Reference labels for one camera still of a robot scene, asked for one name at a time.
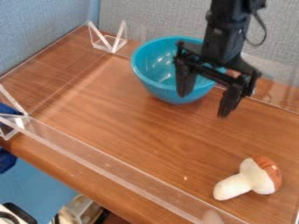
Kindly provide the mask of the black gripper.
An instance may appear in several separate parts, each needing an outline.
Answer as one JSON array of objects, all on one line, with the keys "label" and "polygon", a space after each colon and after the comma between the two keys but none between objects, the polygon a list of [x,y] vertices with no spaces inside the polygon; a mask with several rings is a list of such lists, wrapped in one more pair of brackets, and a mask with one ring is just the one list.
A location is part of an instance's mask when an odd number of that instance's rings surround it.
[{"label": "black gripper", "polygon": [[179,40],[174,56],[177,91],[181,97],[189,95],[197,76],[227,87],[219,103],[218,116],[225,118],[237,108],[245,96],[252,96],[262,73],[241,56],[248,39],[245,29],[221,30],[207,28],[202,44]]}]

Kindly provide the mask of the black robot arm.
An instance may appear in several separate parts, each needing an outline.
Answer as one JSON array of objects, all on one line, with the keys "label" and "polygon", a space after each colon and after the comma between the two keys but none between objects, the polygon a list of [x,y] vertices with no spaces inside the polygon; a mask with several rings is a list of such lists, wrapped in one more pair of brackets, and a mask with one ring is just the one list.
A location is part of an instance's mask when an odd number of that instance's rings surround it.
[{"label": "black robot arm", "polygon": [[262,76],[262,72],[243,60],[242,50],[249,42],[250,21],[261,19],[258,11],[266,6],[268,0],[211,0],[203,42],[177,43],[178,95],[193,92],[198,76],[222,84],[227,90],[219,103],[221,117],[229,116],[242,99],[253,95]]}]

